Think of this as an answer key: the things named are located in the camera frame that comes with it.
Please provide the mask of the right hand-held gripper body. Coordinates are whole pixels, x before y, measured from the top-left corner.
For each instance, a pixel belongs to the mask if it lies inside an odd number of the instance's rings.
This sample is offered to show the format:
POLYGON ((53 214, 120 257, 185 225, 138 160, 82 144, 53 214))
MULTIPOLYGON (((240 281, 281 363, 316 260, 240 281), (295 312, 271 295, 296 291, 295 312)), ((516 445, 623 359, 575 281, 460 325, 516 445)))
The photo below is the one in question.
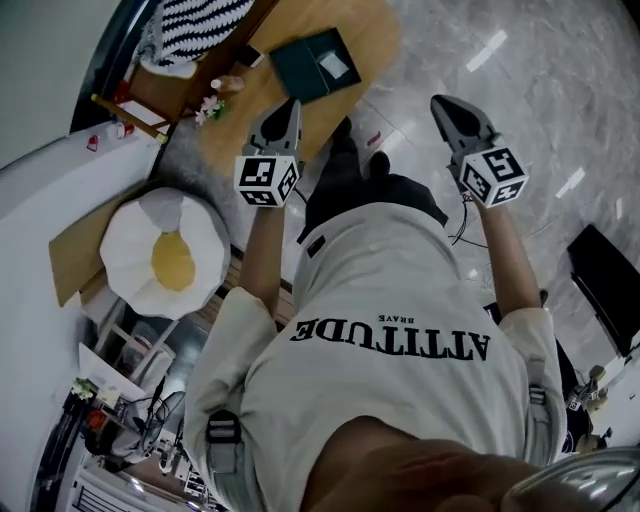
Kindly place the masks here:
POLYGON ((449 169, 456 184, 486 208, 517 199, 529 181, 528 171, 501 134, 459 138, 451 148, 449 169))

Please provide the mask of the dark green box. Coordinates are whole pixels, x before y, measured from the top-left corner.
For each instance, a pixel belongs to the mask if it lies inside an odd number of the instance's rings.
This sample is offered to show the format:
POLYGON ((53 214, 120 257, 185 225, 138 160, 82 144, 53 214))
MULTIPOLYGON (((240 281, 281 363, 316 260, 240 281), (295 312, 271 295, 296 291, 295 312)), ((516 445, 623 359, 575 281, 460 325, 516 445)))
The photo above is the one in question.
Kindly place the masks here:
POLYGON ((271 50, 269 57, 286 94, 303 105, 361 83, 354 60, 335 27, 292 40, 271 50), (349 67, 337 80, 318 64, 321 55, 332 51, 349 67))

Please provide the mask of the small white packet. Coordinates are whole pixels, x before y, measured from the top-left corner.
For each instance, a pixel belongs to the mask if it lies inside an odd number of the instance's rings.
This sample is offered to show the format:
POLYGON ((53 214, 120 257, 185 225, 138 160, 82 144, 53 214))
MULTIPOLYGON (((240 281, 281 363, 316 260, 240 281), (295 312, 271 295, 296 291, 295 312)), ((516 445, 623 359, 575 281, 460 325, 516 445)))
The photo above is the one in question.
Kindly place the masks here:
POLYGON ((349 70, 349 67, 334 51, 321 55, 318 58, 318 64, 328 72, 334 80, 337 80, 349 70))

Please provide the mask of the person's right forearm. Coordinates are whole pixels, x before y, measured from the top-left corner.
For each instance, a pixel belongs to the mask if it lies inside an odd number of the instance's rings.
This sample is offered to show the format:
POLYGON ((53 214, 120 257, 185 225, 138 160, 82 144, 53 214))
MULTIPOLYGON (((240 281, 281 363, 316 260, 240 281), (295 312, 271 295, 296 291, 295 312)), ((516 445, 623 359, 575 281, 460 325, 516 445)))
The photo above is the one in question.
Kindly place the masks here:
POLYGON ((486 239, 501 314, 540 309, 540 289, 508 208, 505 205, 486 208, 478 200, 474 204, 486 239))

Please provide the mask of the oval wooden coffee table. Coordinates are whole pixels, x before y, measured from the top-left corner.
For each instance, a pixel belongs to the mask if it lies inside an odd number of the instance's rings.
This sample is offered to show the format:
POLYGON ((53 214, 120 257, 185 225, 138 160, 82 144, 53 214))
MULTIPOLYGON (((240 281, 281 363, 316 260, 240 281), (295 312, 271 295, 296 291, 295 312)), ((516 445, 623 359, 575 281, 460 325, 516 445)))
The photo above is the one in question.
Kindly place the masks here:
MULTIPOLYGON (((249 45, 266 54, 291 40, 337 28, 361 82, 302 107, 298 157, 311 161, 340 121, 398 56, 400 24, 385 0, 279 0, 253 33, 249 45)), ((251 124, 286 99, 271 61, 246 72, 245 87, 227 100, 225 113, 201 128, 201 148, 212 170, 233 174, 251 124)))

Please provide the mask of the pink flowers in green pot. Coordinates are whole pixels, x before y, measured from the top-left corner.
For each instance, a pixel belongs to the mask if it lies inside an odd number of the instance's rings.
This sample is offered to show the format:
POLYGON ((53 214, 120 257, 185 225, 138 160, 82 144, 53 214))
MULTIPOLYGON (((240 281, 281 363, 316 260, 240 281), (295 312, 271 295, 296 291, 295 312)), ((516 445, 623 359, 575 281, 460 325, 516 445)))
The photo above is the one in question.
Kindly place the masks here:
POLYGON ((217 120, 224 113, 226 101, 213 95, 205 97, 199 110, 196 112, 195 121, 199 126, 203 126, 207 120, 217 120))

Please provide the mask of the peach bottle with white cap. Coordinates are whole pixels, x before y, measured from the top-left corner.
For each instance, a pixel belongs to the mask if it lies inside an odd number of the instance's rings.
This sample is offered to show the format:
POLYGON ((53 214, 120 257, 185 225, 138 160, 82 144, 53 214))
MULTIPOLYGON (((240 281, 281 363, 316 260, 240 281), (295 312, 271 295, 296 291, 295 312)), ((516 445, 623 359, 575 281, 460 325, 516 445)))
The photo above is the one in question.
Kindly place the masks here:
POLYGON ((213 79, 210 86, 217 95, 228 95, 242 91, 245 82, 240 76, 222 75, 213 79))

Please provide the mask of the wooden chair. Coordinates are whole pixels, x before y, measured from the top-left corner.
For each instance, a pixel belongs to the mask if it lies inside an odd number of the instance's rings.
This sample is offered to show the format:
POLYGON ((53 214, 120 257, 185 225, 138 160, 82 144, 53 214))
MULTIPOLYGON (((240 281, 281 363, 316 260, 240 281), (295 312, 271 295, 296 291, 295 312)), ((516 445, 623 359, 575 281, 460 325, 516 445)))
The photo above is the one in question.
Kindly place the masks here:
POLYGON ((109 34, 98 45, 76 105, 73 126, 85 127, 98 108, 119 116, 143 133, 164 143, 162 129, 192 117, 203 97, 210 92, 212 79, 227 74, 237 61, 238 51, 248 44, 252 34, 278 0, 255 0, 251 10, 233 33, 208 51, 188 80, 151 74, 137 61, 143 29, 161 0, 124 0, 113 17, 120 28, 110 24, 109 34), (112 101, 121 80, 129 83, 129 97, 121 104, 112 101))

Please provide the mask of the black and white striped cloth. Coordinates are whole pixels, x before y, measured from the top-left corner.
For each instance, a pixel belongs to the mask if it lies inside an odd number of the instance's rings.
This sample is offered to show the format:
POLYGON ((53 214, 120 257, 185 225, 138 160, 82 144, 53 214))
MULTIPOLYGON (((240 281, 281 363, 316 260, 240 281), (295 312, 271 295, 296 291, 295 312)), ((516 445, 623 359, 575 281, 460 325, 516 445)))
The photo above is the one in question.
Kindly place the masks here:
POLYGON ((136 50, 143 70, 188 80, 198 62, 224 42, 255 0, 161 0, 136 50))

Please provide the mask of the brown cardboard sheet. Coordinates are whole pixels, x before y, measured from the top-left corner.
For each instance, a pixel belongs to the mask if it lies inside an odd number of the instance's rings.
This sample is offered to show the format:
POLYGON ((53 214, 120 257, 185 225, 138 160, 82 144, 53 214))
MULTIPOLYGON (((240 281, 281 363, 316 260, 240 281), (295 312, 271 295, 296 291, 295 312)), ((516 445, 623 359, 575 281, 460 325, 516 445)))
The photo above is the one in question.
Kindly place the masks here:
POLYGON ((141 182, 95 208, 49 242, 49 258, 58 305, 76 294, 87 305, 107 286, 100 246, 114 213, 125 203, 158 188, 160 182, 141 182))

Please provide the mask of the person in white coat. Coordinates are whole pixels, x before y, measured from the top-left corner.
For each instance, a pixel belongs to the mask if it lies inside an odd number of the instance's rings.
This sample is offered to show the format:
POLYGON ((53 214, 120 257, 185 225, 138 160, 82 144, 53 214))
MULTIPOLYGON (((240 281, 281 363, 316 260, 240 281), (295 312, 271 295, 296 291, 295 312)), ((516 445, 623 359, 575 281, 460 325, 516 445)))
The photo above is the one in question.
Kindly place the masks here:
POLYGON ((230 509, 297 512, 324 445, 359 417, 534 464, 559 456, 551 315, 493 321, 426 213, 374 203, 325 222, 294 299, 279 330, 258 298, 229 292, 187 385, 184 447, 230 509))

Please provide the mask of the spare hand-held gripper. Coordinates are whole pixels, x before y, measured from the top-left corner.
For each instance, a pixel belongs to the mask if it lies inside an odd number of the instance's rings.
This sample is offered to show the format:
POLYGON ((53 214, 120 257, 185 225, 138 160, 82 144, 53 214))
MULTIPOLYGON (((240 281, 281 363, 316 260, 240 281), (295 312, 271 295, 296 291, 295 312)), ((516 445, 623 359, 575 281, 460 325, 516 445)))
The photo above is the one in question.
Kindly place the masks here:
POLYGON ((576 385, 565 399, 565 406, 572 411, 583 409, 591 414, 601 408, 607 401, 607 390, 600 389, 600 382, 606 376, 606 370, 595 365, 589 372, 589 380, 582 385, 576 385))

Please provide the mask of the white side table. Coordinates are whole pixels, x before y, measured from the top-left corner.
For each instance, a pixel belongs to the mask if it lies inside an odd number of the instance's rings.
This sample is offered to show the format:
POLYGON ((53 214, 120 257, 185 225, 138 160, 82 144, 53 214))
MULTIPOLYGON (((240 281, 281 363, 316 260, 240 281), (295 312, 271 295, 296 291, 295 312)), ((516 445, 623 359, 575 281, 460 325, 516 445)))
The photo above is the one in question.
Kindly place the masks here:
POLYGON ((145 391, 119 373, 85 344, 79 345, 79 377, 99 390, 118 391, 128 401, 141 399, 145 391))

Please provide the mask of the person's eyeglasses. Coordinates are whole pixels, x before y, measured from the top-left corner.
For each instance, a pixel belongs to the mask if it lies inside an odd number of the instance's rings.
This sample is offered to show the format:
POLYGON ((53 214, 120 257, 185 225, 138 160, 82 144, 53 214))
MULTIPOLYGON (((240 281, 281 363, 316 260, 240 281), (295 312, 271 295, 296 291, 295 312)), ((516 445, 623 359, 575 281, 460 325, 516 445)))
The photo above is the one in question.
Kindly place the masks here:
POLYGON ((640 448, 575 455, 515 484, 500 512, 640 512, 640 448))

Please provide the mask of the white frame stand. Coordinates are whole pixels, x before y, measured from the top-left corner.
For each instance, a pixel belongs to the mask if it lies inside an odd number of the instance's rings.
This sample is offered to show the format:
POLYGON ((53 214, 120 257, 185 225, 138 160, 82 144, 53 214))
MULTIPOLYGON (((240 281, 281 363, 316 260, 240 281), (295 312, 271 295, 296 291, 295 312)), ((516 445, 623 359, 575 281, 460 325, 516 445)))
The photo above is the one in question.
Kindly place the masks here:
POLYGON ((104 358, 112 345, 118 347, 112 366, 135 384, 148 372, 156 354, 164 348, 179 324, 178 320, 164 319, 165 329, 158 334, 149 324, 150 320, 154 317, 133 313, 123 299, 117 298, 106 317, 97 323, 94 352, 104 358))

